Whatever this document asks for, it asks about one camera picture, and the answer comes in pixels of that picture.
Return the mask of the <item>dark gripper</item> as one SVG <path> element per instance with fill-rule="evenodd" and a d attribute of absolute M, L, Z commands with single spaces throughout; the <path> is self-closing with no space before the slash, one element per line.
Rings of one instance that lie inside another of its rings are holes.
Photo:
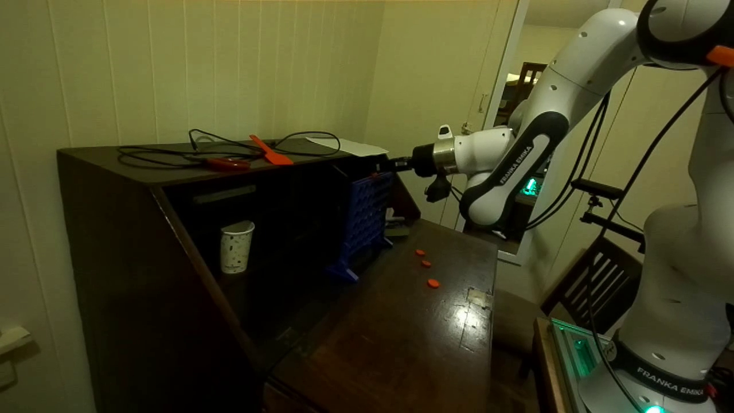
<path fill-rule="evenodd" d="M 397 157 L 387 162 L 393 173 L 412 170 L 417 177 L 431 177 L 435 173 L 433 147 L 416 147 L 411 157 Z"/>

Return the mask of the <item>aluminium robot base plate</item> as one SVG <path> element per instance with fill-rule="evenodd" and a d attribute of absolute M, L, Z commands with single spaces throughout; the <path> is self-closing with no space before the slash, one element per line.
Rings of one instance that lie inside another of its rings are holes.
<path fill-rule="evenodd" d="M 588 328 L 563 320 L 551 321 L 551 334 L 575 413 L 635 413 L 599 357 L 599 346 L 607 346 L 605 338 L 595 341 Z"/>

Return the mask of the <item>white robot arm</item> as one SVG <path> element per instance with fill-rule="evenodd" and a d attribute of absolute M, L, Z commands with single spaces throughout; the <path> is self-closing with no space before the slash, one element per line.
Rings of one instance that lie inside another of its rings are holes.
<path fill-rule="evenodd" d="M 563 138 L 639 64 L 706 73 L 688 163 L 696 200 L 647 218 L 635 298 L 579 397 L 590 413 L 716 413 L 709 373 L 731 343 L 734 306 L 734 0 L 647 0 L 590 17 L 510 126 L 421 146 L 407 166 L 463 174 L 460 217 L 495 229 Z"/>

